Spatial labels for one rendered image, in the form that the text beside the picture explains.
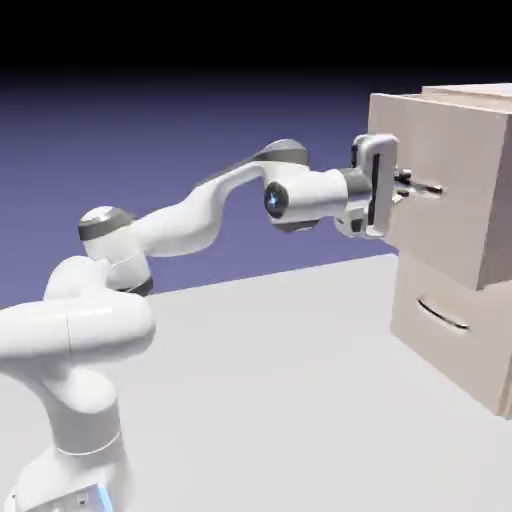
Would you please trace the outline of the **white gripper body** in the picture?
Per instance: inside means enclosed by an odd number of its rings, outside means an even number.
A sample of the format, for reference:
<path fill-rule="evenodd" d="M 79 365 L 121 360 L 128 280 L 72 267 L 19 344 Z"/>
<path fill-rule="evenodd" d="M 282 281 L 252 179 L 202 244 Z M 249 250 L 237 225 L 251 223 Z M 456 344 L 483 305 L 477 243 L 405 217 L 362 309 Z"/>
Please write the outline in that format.
<path fill-rule="evenodd" d="M 383 238 L 389 229 L 398 143 L 392 134 L 363 134 L 353 141 L 353 166 L 362 172 L 371 186 L 365 213 L 367 238 Z"/>

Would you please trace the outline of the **beige drawer front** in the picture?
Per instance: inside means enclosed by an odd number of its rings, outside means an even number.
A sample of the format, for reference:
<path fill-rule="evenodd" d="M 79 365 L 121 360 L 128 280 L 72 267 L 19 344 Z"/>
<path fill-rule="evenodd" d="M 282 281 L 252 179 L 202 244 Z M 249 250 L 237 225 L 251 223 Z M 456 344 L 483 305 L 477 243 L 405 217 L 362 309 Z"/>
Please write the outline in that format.
<path fill-rule="evenodd" d="M 470 329 L 444 324 L 418 298 Z M 391 331 L 493 414 L 512 420 L 512 281 L 472 290 L 403 253 Z"/>
<path fill-rule="evenodd" d="M 395 135 L 398 165 L 443 190 L 401 201 L 387 243 L 471 289 L 512 280 L 512 112 L 374 94 L 368 130 Z"/>

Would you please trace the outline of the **beige wood cabinet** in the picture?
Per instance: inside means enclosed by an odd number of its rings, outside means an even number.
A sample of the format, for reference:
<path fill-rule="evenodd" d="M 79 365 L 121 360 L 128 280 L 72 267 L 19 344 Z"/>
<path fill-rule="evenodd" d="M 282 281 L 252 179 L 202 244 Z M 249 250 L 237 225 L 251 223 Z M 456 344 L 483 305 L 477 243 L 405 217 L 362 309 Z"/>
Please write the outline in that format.
<path fill-rule="evenodd" d="M 420 94 L 412 96 L 420 96 L 455 105 L 512 112 L 512 84 L 510 83 L 427 86 Z M 401 251 L 399 251 L 399 256 L 403 253 L 412 256 Z"/>

